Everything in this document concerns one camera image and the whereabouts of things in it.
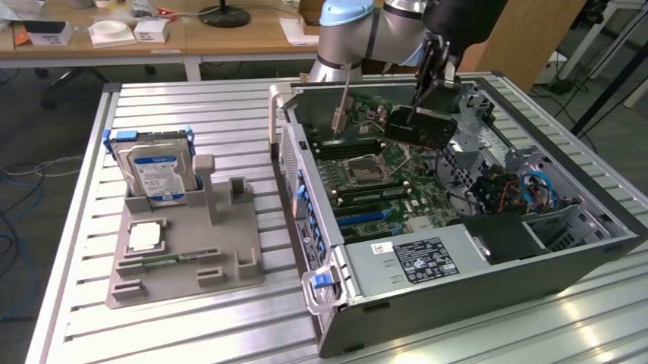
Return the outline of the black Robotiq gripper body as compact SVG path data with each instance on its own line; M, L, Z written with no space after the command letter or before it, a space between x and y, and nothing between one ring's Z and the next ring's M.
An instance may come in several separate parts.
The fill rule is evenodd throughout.
M450 42L452 56L488 40L506 6L507 0L427 1L425 27Z

